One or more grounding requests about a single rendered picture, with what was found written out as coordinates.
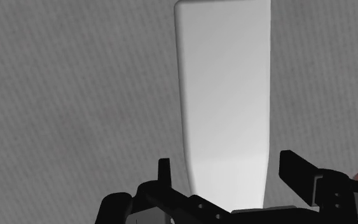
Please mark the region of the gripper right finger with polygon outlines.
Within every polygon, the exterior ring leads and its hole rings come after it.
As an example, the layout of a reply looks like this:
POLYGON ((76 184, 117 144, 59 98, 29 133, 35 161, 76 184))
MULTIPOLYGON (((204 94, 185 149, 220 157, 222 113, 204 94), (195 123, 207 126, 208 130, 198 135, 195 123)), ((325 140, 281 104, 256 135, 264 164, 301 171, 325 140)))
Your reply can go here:
POLYGON ((279 177, 310 207, 321 224, 358 224, 358 181, 314 166, 291 150, 279 155, 279 177))

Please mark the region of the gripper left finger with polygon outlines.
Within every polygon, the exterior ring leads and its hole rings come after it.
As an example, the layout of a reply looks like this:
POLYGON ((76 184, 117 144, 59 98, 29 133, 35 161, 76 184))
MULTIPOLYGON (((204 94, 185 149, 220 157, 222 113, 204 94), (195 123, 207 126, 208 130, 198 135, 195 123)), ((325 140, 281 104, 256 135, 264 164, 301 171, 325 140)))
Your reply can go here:
POLYGON ((126 192, 105 196, 95 224, 125 224, 131 214, 157 207, 175 224, 229 224, 230 213, 197 196, 187 197, 172 188, 170 159, 158 160, 158 178, 141 183, 135 196, 126 192))

